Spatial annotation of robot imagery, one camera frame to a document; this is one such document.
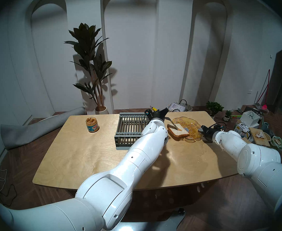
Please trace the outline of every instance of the white pot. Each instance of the white pot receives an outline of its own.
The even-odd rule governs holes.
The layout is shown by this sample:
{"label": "white pot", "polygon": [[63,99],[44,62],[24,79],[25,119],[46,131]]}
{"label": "white pot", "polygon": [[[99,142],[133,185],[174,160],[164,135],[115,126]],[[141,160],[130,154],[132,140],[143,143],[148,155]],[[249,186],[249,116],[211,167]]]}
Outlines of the white pot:
{"label": "white pot", "polygon": [[96,114],[96,115],[109,114],[106,106],[105,106],[106,109],[103,110],[103,111],[101,111],[101,112],[97,111],[96,108],[95,108],[95,114]]}
{"label": "white pot", "polygon": [[227,116],[224,116],[224,117],[223,117],[223,120],[226,121],[226,122],[228,122],[229,119],[230,119],[230,117],[227,117]]}

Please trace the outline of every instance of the small potted plant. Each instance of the small potted plant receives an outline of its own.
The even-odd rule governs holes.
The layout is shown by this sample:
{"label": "small potted plant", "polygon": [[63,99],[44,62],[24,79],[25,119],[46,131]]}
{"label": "small potted plant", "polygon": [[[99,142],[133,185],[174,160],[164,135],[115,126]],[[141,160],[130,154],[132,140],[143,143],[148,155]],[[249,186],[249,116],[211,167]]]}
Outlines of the small potted plant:
{"label": "small potted plant", "polygon": [[231,117],[231,115],[232,115],[231,111],[230,111],[230,110],[227,110],[227,111],[225,112],[225,116],[223,117],[223,120],[226,121],[226,122],[228,122],[229,119],[230,119],[230,117]]}
{"label": "small potted plant", "polygon": [[210,102],[208,101],[206,103],[206,107],[211,111],[211,118],[214,119],[215,118],[215,115],[218,113],[218,112],[222,112],[222,110],[224,109],[224,107],[221,106],[221,104],[217,103],[217,102]]}
{"label": "small potted plant", "polygon": [[79,63],[74,61],[70,62],[83,67],[88,71],[91,77],[92,86],[90,82],[88,84],[84,83],[84,85],[76,83],[74,86],[91,95],[90,99],[93,99],[97,105],[95,114],[108,114],[108,110],[103,102],[102,81],[110,75],[106,75],[106,71],[111,66],[112,61],[105,61],[102,59],[101,55],[95,55],[95,48],[104,40],[109,39],[106,38],[99,42],[101,36],[98,40],[95,40],[95,37],[100,30],[101,28],[96,30],[95,25],[88,26],[87,24],[81,23],[79,28],[74,28],[73,31],[69,30],[69,33],[77,39],[78,42],[65,41],[64,43],[73,45],[73,49],[82,58],[79,59]]}

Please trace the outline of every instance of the yellow glass plate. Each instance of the yellow glass plate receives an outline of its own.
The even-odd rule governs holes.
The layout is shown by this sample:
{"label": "yellow glass plate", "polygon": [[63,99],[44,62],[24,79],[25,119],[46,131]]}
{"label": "yellow glass plate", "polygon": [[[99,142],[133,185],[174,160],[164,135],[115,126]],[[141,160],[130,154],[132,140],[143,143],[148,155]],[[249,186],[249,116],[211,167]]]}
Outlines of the yellow glass plate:
{"label": "yellow glass plate", "polygon": [[188,117],[177,117],[172,121],[174,123],[179,123],[187,132],[189,132],[189,136],[181,137],[181,140],[189,143],[194,143],[201,140],[203,134],[198,131],[198,129],[201,128],[201,125],[196,120]]}

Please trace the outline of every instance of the basket handle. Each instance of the basket handle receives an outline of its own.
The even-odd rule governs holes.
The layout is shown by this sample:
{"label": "basket handle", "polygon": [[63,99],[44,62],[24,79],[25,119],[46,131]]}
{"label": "basket handle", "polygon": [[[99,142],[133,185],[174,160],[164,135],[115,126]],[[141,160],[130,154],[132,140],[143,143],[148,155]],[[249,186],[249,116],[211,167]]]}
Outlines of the basket handle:
{"label": "basket handle", "polygon": [[183,100],[186,102],[186,105],[187,105],[187,101],[186,101],[185,99],[180,100],[179,103],[180,103],[181,101],[183,101]]}

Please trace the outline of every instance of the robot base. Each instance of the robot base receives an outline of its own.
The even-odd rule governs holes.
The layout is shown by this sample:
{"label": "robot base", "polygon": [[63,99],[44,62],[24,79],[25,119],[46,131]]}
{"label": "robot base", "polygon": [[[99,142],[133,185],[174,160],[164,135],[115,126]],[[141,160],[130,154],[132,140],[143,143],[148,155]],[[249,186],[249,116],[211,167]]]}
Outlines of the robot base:
{"label": "robot base", "polygon": [[173,211],[170,218],[161,222],[119,222],[114,231],[176,231],[178,225],[185,217],[183,208]]}

